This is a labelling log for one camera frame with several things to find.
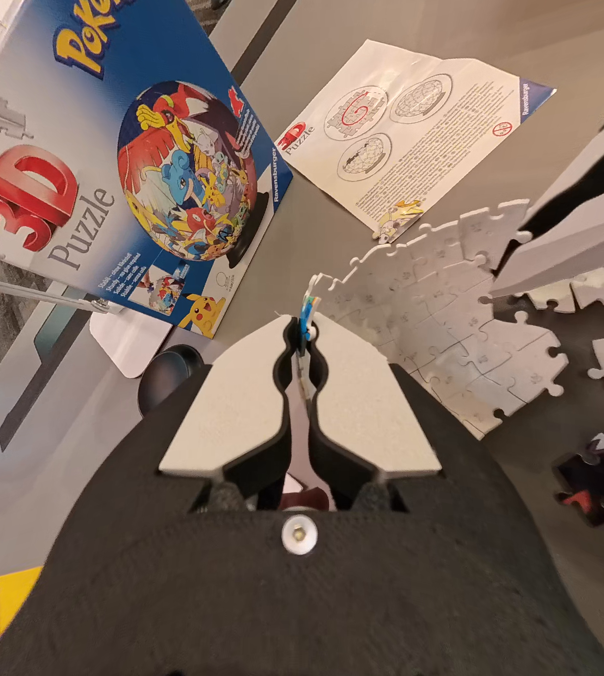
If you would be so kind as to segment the puzzle instruction leaflet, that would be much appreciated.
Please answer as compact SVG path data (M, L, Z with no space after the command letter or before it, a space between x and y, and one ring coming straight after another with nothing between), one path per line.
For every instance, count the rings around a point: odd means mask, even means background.
M433 207L554 93L476 59L366 40L276 144L374 233L402 199Z

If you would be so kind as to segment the partly built puzzle ball shell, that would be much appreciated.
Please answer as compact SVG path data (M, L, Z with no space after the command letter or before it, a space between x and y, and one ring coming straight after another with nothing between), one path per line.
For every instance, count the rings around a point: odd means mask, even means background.
M494 317L492 270L518 232L528 199L418 226L406 243L381 243L350 262L344 278L312 276L315 309L399 364L477 438L542 393L563 395L568 366L555 334Z

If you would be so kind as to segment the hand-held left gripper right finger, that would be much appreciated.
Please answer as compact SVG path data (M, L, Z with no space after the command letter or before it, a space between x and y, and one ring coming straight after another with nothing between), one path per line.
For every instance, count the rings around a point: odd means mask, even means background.
M348 511L369 484L442 478L443 468L403 385L371 343L315 317L309 343L309 461L333 506Z

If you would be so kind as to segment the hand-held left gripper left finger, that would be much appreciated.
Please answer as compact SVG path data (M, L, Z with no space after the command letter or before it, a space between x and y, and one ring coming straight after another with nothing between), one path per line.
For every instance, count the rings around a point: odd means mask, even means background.
M231 483L243 498L284 480L291 459L286 389L298 319L279 316L210 365L159 464L163 475Z

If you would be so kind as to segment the yellow cream joined puzzle pieces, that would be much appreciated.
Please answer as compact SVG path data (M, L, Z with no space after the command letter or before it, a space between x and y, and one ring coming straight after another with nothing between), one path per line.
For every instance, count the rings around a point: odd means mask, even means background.
M392 243L404 230L420 218L424 210L420 208L420 200L404 199L389 207L379 220L379 227L372 239L379 244Z

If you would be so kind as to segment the black ball stand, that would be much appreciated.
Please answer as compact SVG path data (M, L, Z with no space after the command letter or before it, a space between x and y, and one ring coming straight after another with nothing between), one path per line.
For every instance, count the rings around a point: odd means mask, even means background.
M198 350L177 344L154 356L140 377L137 407L142 417L166 400L185 381L204 376L211 368Z

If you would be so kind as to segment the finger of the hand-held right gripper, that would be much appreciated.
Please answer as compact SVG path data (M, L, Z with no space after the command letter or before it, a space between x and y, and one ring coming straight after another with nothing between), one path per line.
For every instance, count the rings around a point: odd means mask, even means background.
M501 298L604 267L604 223L564 232L564 223L520 245L498 269L491 297Z
M520 231L534 239L552 231L580 207L604 205L604 125L537 203Z

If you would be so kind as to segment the blue puzzle box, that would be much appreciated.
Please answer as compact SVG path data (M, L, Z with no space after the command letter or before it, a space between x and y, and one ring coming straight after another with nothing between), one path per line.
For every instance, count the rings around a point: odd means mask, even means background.
M0 259L213 339L292 173L185 1L0 1Z

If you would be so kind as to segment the black red puzzle piece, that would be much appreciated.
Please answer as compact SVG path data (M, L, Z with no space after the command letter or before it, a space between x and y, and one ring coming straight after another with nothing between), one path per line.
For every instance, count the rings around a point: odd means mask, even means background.
M563 506L574 506L590 527L604 525L604 433L598 433L581 453L573 453L553 467Z

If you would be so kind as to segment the clear acrylic bar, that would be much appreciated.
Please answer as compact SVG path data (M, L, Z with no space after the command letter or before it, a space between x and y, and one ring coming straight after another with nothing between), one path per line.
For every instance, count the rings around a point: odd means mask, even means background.
M29 289L23 286L5 283L0 281L0 293L11 295L16 298L34 300L39 302L53 303L57 306L65 306L74 309L82 309L88 312L99 314L118 314L124 308L116 303L103 299L85 300L72 299L63 295L54 295L49 292L43 292L36 289Z

